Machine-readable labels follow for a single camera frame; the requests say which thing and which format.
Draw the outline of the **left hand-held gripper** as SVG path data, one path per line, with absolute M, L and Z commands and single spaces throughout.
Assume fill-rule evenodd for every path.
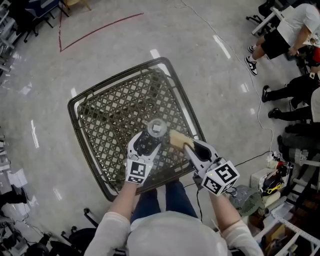
M 146 146 L 146 132 L 140 131 L 127 145 L 127 160 L 125 163 L 125 181 L 143 185 L 147 180 L 153 161 L 162 143 L 148 143 Z

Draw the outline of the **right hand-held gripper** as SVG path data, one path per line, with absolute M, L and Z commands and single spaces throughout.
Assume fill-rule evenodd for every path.
M 193 180 L 199 190 L 206 189 L 215 196 L 229 190 L 240 177 L 230 160 L 218 157 L 213 146 L 205 141 L 194 139 L 194 148 L 183 145 L 184 154 L 193 164 Z

